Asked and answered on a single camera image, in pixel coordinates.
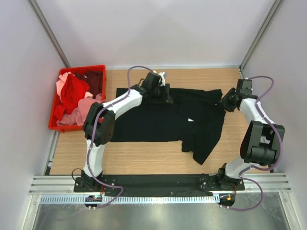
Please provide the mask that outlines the black t shirt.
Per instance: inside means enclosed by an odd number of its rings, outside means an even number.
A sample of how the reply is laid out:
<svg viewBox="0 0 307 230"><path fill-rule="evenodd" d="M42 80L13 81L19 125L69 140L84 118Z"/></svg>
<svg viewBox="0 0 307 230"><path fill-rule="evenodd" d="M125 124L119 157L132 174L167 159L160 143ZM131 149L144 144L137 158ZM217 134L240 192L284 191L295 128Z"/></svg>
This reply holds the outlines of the black t shirt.
<svg viewBox="0 0 307 230"><path fill-rule="evenodd" d="M222 91L170 89L172 104L141 104L115 121L112 142L181 141L183 152L203 164L218 143L225 110Z"/></svg>

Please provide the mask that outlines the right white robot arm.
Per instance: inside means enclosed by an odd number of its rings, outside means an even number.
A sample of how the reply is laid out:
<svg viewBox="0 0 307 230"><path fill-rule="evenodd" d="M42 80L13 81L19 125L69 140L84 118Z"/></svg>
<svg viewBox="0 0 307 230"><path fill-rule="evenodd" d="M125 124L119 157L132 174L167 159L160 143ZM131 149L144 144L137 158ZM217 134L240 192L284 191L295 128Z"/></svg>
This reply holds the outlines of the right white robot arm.
<svg viewBox="0 0 307 230"><path fill-rule="evenodd" d="M218 170L216 184L220 189L237 187L242 183L243 174L251 169L271 171L281 160L285 128L268 118L260 100L261 97L252 93L252 79L239 79L236 88L231 88L220 100L226 111L239 110L249 123L239 157Z"/></svg>

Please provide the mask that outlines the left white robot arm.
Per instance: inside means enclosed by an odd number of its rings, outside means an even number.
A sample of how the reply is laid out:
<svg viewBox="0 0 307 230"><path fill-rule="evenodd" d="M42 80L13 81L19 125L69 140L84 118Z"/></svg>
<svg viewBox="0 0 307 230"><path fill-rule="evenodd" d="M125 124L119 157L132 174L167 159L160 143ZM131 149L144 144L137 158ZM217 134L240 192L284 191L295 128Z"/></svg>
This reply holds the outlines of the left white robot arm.
<svg viewBox="0 0 307 230"><path fill-rule="evenodd" d="M98 192L102 182L102 161L106 144L112 139L115 121L143 102L172 104L165 72L149 71L142 83L129 86L126 93L107 103L93 103L83 125L87 154L81 176L75 179L75 192Z"/></svg>

